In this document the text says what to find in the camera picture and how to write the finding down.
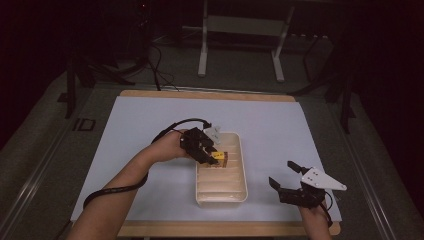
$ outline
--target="plastic tray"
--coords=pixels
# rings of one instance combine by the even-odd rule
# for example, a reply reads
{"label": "plastic tray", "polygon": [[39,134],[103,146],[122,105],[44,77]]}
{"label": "plastic tray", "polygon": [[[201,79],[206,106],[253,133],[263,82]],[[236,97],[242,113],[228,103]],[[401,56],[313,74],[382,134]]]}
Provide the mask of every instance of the plastic tray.
{"label": "plastic tray", "polygon": [[196,201],[202,208],[237,207],[247,198],[240,137],[236,133],[220,133],[221,144],[214,147],[228,152],[225,168],[196,164]]}

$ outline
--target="gray floor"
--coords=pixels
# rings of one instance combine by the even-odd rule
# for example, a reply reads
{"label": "gray floor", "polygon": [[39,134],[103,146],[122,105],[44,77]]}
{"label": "gray floor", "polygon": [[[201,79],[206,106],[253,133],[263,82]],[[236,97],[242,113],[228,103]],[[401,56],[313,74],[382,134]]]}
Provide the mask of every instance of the gray floor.
{"label": "gray floor", "polygon": [[[311,42],[304,38],[290,37],[285,44],[281,56],[285,83],[275,81],[269,46],[252,50],[212,42],[207,76],[199,78],[198,39],[186,39],[178,47],[165,44],[166,40],[162,38],[157,43],[162,51],[159,70],[179,90],[284,94],[308,84],[302,57]],[[321,41],[308,58],[310,69],[319,69],[330,49],[327,41]],[[152,49],[151,60],[158,59],[158,52]],[[66,228],[58,239],[66,237],[70,214],[115,97],[122,89],[128,89],[107,81],[99,82],[94,89],[78,87],[76,112],[71,119],[64,119],[66,105],[56,100],[66,90],[65,80],[66,74],[50,85],[0,153],[0,216],[3,224],[5,219],[13,223],[2,225],[2,234],[9,227],[8,239],[55,239],[63,227]],[[128,80],[137,82],[131,88],[154,90],[150,69]],[[164,89],[175,90],[172,86]],[[340,104],[325,103],[325,89],[324,86],[296,99],[304,109],[326,171],[349,186],[347,192],[335,192],[343,222],[341,234],[334,239],[424,239],[423,220],[360,100],[355,95],[352,98],[356,118],[350,120],[351,134],[347,135],[338,123]],[[72,131],[76,118],[96,119],[96,127],[92,132]],[[35,170],[43,174],[31,175]],[[38,184],[27,186],[28,179]],[[22,187],[33,192],[24,192],[28,198],[14,205]]]}

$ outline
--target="wire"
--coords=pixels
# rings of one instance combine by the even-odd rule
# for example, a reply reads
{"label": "wire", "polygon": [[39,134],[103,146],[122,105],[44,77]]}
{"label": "wire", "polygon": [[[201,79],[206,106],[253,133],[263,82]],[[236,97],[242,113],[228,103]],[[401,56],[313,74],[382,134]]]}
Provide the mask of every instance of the wire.
{"label": "wire", "polygon": [[165,134],[167,134],[169,131],[173,130],[176,126],[181,125],[183,123],[187,123],[187,122],[202,122],[203,123],[203,129],[205,128],[210,128],[212,127],[211,123],[208,123],[206,120],[200,119],[200,118],[189,118],[186,120],[182,120],[180,122],[177,123],[173,123],[171,126],[167,127],[166,129],[162,130],[152,141],[155,142],[157,141],[159,138],[165,136]]}
{"label": "wire", "polygon": [[141,179],[141,181],[137,184],[126,186],[126,187],[117,187],[117,188],[105,188],[101,189],[99,191],[93,192],[84,200],[83,208],[85,208],[93,199],[107,195],[112,193],[122,193],[122,192],[129,192],[132,190],[136,190],[138,188],[141,188],[146,182],[147,178],[149,176],[149,172],[146,173],[146,175]]}
{"label": "wire", "polygon": [[331,195],[328,192],[325,192],[325,194],[327,194],[330,197],[330,206],[327,208],[327,210],[330,210],[331,207],[333,206],[333,198],[331,197]]}
{"label": "wire", "polygon": [[[174,82],[174,80],[175,80],[175,77],[174,77],[174,75],[172,75],[172,74],[170,74],[170,73],[165,73],[165,72],[161,72],[161,71],[156,71],[156,74],[157,75],[159,75],[159,77],[161,78],[161,79],[163,79],[164,81],[165,81],[165,83],[164,84],[161,84],[161,87],[165,87],[165,86],[167,86],[167,85],[170,85],[170,86],[172,86],[173,88],[175,88],[175,90],[177,90],[178,92],[180,91],[180,89],[178,89],[178,87],[177,86],[175,86],[174,84],[173,84],[173,82]],[[168,76],[170,76],[172,79],[171,80],[168,80],[168,79],[166,79],[163,75],[168,75]]]}
{"label": "wire", "polygon": [[155,68],[153,66],[153,63],[150,60],[148,60],[148,63],[149,63],[149,65],[150,65],[150,67],[152,68],[152,71],[153,71],[153,77],[155,78],[156,89],[158,91],[161,91],[159,80],[158,80],[158,76],[157,76],[157,72],[156,72],[156,70],[155,70]]}
{"label": "wire", "polygon": [[175,132],[179,132],[181,134],[184,134],[183,132],[181,132],[180,130],[177,130],[177,129],[172,129],[172,131],[175,131]]}
{"label": "wire", "polygon": [[325,215],[327,215],[328,227],[331,227],[331,226],[333,225],[333,220],[331,220],[331,216],[330,216],[330,214],[328,213],[327,208],[326,208],[326,207],[324,206],[324,204],[322,204],[322,203],[320,203],[319,205],[321,206],[322,210],[324,210]]}
{"label": "wire", "polygon": [[[173,83],[172,83],[172,81],[174,81],[174,76],[173,75],[171,75],[171,74],[168,74],[168,73],[162,73],[162,72],[160,72],[159,70],[158,70],[158,68],[159,68],[159,64],[160,64],[160,62],[161,62],[161,60],[162,60],[162,51],[158,48],[158,47],[156,47],[153,43],[151,44],[151,47],[152,48],[154,48],[154,49],[156,49],[157,50],[157,52],[159,53],[159,59],[158,59],[158,61],[157,61],[157,63],[156,63],[156,66],[153,66],[153,63],[151,63],[150,61],[149,61],[149,65],[150,65],[150,67],[151,67],[151,69],[152,69],[152,71],[153,71],[153,74],[154,74],[154,78],[155,78],[155,82],[156,82],[156,84],[157,84],[157,88],[158,88],[158,90],[160,89],[160,86],[159,86],[159,80],[158,80],[158,75],[159,75],[159,77],[161,77],[166,83],[165,84],[163,84],[162,85],[162,87],[163,86],[166,86],[167,84],[169,84],[169,85],[171,85],[172,87],[174,87],[177,91],[180,91],[180,89],[178,89]],[[168,79],[166,79],[164,76],[162,76],[162,74],[167,74],[167,75],[169,75],[169,76],[171,76],[172,77],[172,80],[171,81],[169,81]]]}

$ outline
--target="metal stand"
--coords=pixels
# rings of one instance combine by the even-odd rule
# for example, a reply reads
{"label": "metal stand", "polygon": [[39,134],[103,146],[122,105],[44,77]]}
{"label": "metal stand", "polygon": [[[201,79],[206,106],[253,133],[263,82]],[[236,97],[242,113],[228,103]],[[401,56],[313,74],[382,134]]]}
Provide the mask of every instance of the metal stand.
{"label": "metal stand", "polygon": [[329,84],[329,88],[325,93],[327,102],[334,103],[340,95],[343,96],[340,123],[346,133],[349,133],[349,117],[354,117],[350,108],[354,74],[358,71],[366,41],[364,37],[354,38],[356,33],[354,30],[352,25],[348,26],[343,38],[334,46],[323,69],[312,80],[311,84],[297,91],[287,93],[292,96],[300,96]]}
{"label": "metal stand", "polygon": [[281,68],[280,54],[284,41],[287,37],[289,25],[294,13],[294,6],[290,6],[284,21],[224,17],[208,15],[208,1],[203,1],[203,27],[202,27],[202,49],[200,52],[198,76],[206,76],[206,64],[208,58],[207,37],[209,31],[255,34],[278,36],[279,43],[275,50],[271,52],[272,61],[275,70],[275,76],[278,82],[284,81],[283,70]]}
{"label": "metal stand", "polygon": [[78,79],[80,80],[81,85],[83,87],[93,88],[96,84],[96,80],[92,74],[93,70],[109,77],[112,81],[115,81],[121,85],[135,85],[135,83],[125,80],[117,73],[98,64],[93,59],[86,56],[81,56],[80,54],[73,52],[69,57],[67,64],[67,92],[61,94],[58,99],[59,102],[67,103],[67,111],[65,118],[70,118],[75,109],[75,75],[78,76]]}

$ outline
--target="white paper sheet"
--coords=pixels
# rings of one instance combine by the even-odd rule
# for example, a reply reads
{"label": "white paper sheet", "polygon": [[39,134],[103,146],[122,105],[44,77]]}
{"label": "white paper sheet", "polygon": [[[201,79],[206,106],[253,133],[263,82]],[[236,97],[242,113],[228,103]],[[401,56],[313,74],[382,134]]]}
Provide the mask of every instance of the white paper sheet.
{"label": "white paper sheet", "polygon": [[[195,162],[176,159],[151,168],[127,220],[301,220],[297,207],[280,203],[268,184],[270,176],[281,187],[300,188],[301,176],[287,167],[289,160],[323,169],[299,103],[145,97],[117,98],[71,219],[78,218],[90,193],[101,189],[160,131],[187,118],[205,119],[221,126],[222,132],[240,136],[247,200],[234,209],[200,208],[195,200]],[[192,127],[202,125],[186,123],[179,128]],[[333,221],[341,221],[335,201],[330,214]]]}

